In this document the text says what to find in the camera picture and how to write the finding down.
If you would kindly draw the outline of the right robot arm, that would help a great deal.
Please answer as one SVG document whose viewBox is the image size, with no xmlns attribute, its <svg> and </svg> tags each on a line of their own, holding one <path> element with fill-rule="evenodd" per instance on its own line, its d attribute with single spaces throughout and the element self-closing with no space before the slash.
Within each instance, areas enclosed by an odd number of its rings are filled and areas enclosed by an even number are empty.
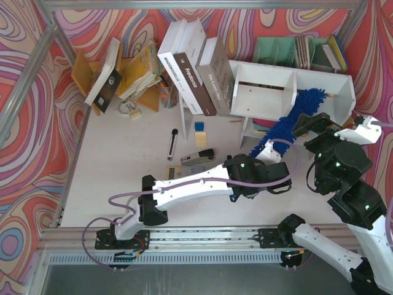
<svg viewBox="0 0 393 295">
<path fill-rule="evenodd" d="M 352 253 L 294 216 L 290 239 L 339 271 L 356 294 L 392 294 L 392 238 L 386 229 L 387 208 L 378 191 L 362 180 L 373 162 L 363 146 L 375 144 L 383 124 L 372 116 L 357 116 L 354 128 L 343 128 L 329 115 L 302 114 L 292 134 L 308 131 L 316 137 L 304 143 L 314 154 L 314 191 L 332 194 L 328 204 L 348 226 L 362 249 Z"/>
</svg>

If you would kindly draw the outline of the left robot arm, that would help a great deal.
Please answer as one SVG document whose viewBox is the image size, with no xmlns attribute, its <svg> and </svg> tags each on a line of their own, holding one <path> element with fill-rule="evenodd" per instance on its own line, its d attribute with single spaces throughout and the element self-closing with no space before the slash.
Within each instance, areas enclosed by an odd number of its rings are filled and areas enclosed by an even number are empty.
<svg viewBox="0 0 393 295">
<path fill-rule="evenodd" d="M 142 192 L 134 194 L 129 213 L 115 222 L 117 240 L 130 240 L 145 227 L 167 223 L 168 210 L 181 202 L 212 195 L 226 195 L 236 202 L 240 196 L 252 199 L 261 191 L 280 194 L 292 188 L 284 162 L 265 164 L 246 154 L 229 157 L 223 164 L 184 178 L 158 181 L 147 175 L 142 184 Z"/>
</svg>

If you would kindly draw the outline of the yellow grey calculator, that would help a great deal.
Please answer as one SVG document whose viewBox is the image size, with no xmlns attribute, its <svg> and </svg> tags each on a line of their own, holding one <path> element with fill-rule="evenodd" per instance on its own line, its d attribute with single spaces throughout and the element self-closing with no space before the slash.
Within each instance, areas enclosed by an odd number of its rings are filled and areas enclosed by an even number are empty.
<svg viewBox="0 0 393 295">
<path fill-rule="evenodd" d="M 204 166 L 167 166 L 166 167 L 166 179 L 178 179 L 190 175 L 195 175 L 205 171 Z"/>
</svg>

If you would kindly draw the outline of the blue microfiber duster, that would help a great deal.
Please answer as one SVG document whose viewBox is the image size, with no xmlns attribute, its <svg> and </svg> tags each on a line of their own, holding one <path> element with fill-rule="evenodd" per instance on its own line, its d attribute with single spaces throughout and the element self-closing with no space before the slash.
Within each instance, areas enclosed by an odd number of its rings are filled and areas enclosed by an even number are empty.
<svg viewBox="0 0 393 295">
<path fill-rule="evenodd" d="M 295 104 L 287 116 L 281 117 L 251 150 L 249 155 L 256 158 L 268 140 L 282 139 L 294 143 L 296 136 L 292 135 L 301 114 L 313 116 L 325 100 L 325 90 L 319 88 L 305 89 L 299 92 Z"/>
</svg>

